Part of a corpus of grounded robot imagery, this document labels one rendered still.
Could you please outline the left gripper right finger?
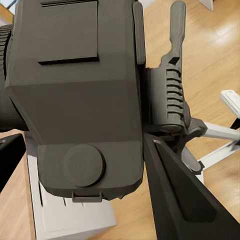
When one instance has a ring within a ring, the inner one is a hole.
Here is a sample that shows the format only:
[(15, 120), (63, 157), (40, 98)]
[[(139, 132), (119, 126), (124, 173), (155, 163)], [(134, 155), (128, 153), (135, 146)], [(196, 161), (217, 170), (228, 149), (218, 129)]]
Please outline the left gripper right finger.
[(157, 240), (240, 240), (240, 223), (159, 137), (144, 133)]

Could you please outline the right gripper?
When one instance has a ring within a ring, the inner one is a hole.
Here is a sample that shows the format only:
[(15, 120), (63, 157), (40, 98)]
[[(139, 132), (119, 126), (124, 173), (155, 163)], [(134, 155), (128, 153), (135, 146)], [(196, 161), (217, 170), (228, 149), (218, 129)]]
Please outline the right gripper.
[[(233, 125), (230, 128), (234, 130), (238, 130), (240, 128), (240, 119), (236, 118), (236, 121), (233, 123)], [(236, 145), (240, 146), (240, 141), (238, 141)]]

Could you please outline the digital camera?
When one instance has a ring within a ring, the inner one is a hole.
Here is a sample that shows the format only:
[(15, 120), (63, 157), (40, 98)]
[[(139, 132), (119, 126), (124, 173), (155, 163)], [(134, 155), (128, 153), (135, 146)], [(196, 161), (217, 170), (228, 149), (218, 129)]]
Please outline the digital camera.
[(73, 203), (143, 183), (139, 0), (19, 0), (0, 26), (0, 133), (30, 131), (37, 177)]

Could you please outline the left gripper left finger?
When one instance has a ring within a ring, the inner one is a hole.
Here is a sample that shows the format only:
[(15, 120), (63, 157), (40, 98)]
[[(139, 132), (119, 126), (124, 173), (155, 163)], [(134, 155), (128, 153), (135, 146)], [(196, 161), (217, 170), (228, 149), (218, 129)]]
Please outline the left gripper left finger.
[(26, 153), (25, 144), (21, 133), (0, 138), (0, 193)]

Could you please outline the camera tripod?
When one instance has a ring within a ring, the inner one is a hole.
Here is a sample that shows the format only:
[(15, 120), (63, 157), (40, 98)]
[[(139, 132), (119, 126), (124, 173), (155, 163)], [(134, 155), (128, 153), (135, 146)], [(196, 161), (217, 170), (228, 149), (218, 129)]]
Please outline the camera tripod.
[[(240, 129), (204, 122), (191, 116), (182, 85), (182, 53), (186, 29), (186, 3), (176, 0), (170, 7), (171, 50), (156, 68), (145, 68), (140, 81), (143, 143), (144, 133), (161, 138), (202, 182), (204, 171), (240, 150)], [(186, 143), (193, 138), (216, 138), (231, 142), (197, 160)]]

